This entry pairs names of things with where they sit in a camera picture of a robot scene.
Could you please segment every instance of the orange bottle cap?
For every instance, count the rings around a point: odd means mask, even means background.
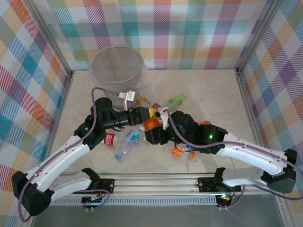
[[[146,97],[142,97],[142,98],[139,98],[138,100],[137,100],[137,104],[138,105],[140,105],[140,104],[142,104],[142,103],[146,103],[147,102],[147,98]]]

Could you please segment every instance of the black mounting bracket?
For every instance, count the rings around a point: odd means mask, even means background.
[[[230,206],[232,204],[232,199],[226,200],[221,195],[216,195],[217,207]]]
[[[241,186],[235,187],[222,187],[221,185],[214,184],[213,177],[200,177],[196,182],[199,192],[241,192]]]

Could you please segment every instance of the white cable clip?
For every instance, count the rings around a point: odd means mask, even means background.
[[[169,120],[169,114],[165,111],[165,110],[168,110],[169,111],[169,108],[168,107],[159,107],[158,108],[158,111],[160,113],[160,118],[162,120],[162,125],[163,125],[163,129],[166,130],[167,127],[169,126],[168,124],[168,120]]]
[[[134,95],[136,93],[134,91],[129,91],[126,93],[120,92],[119,94],[119,98],[123,98],[124,102],[123,102],[123,108],[125,111],[127,111],[127,101],[133,102],[134,101]]]

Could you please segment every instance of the beige floor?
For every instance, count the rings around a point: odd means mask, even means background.
[[[95,87],[88,71],[77,71],[59,123],[51,153],[73,134],[89,115],[92,106],[90,92]],[[174,95],[185,92],[187,97],[179,110],[190,114],[197,122],[210,121],[244,140],[253,142],[244,105],[233,70],[148,70],[143,84],[143,96],[153,103],[164,104]],[[104,96],[96,92],[96,99]],[[126,128],[121,136],[130,130]],[[117,147],[99,144],[79,158],[66,171],[78,172],[90,167],[96,172],[172,172],[212,173],[217,167],[249,166],[229,157],[196,153],[172,156],[164,146],[141,143],[123,161],[114,156]]]

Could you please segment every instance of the plaid wallpaper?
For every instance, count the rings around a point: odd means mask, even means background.
[[[102,48],[138,50],[150,69],[234,68],[271,0],[35,0],[70,67]]]
[[[303,0],[283,1],[244,74],[265,145],[297,150],[303,169]],[[301,176],[297,188],[294,196],[302,196]],[[292,201],[292,206],[303,218],[303,202]]]
[[[44,159],[67,75],[21,0],[0,0],[0,226],[19,221],[11,176]]]

